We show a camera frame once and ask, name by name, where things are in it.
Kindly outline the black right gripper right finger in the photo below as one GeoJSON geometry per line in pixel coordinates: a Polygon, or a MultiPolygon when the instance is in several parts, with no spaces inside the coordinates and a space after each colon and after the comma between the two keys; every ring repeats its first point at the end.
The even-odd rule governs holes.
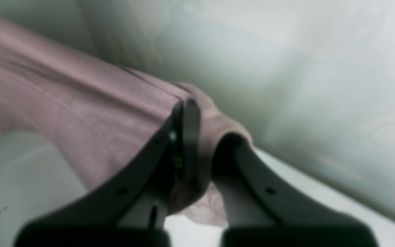
{"type": "Polygon", "coordinates": [[[368,226],[295,189],[238,134],[221,139],[212,167],[229,223],[222,247],[378,246],[368,226]]]}

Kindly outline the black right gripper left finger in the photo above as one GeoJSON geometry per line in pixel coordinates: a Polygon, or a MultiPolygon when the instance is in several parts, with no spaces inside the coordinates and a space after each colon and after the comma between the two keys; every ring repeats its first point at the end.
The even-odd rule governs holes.
{"type": "Polygon", "coordinates": [[[200,110],[177,103],[164,125],[102,186],[26,225],[16,247],[169,247],[163,229],[176,181],[195,181],[200,110]]]}

